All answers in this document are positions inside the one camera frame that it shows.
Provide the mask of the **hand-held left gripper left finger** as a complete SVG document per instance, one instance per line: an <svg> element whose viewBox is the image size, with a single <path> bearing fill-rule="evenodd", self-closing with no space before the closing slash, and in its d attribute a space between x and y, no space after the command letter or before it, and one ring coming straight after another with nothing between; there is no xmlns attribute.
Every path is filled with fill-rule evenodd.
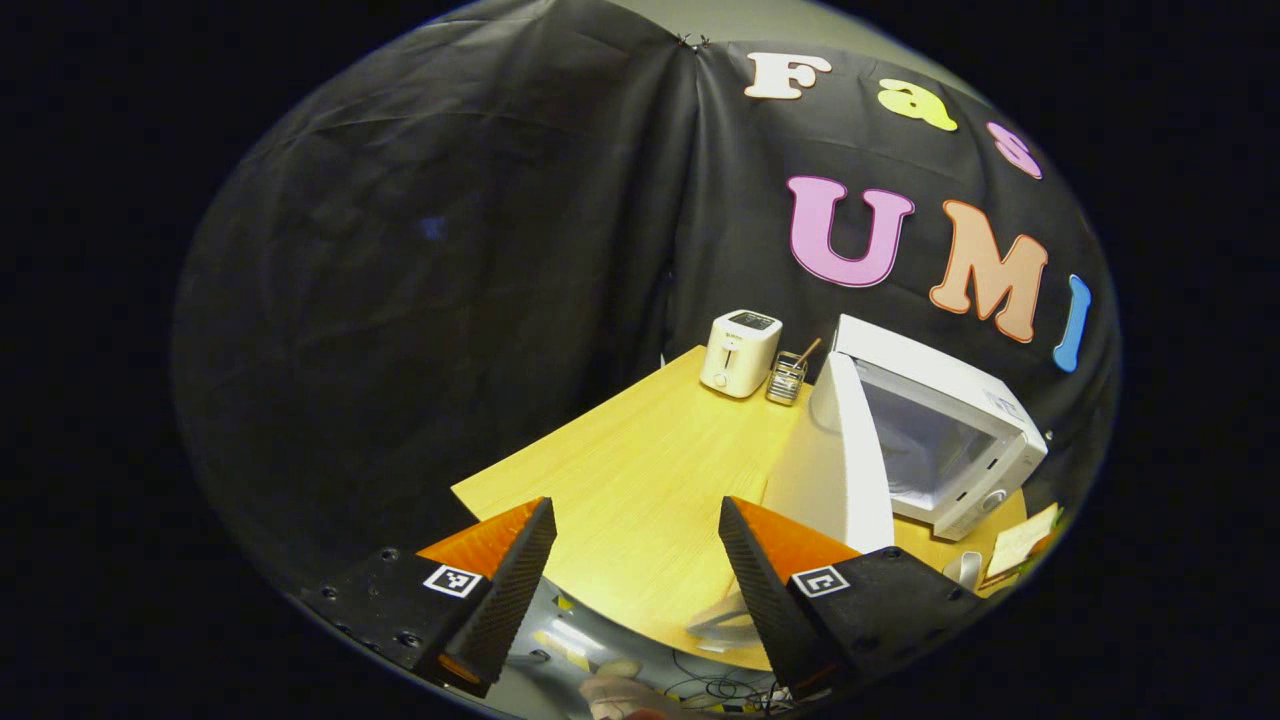
<svg viewBox="0 0 1280 720"><path fill-rule="evenodd" d="M484 698L556 537L553 502L536 497L417 551L379 548L300 598L396 666Z"/></svg>

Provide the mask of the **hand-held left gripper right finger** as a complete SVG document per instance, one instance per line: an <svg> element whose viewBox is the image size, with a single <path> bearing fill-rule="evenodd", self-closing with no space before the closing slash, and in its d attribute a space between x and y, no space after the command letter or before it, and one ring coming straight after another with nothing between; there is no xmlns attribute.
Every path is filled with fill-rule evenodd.
<svg viewBox="0 0 1280 720"><path fill-rule="evenodd" d="M718 533L777 682L851 694L986 615L986 601L897 546L868 553L736 496Z"/></svg>

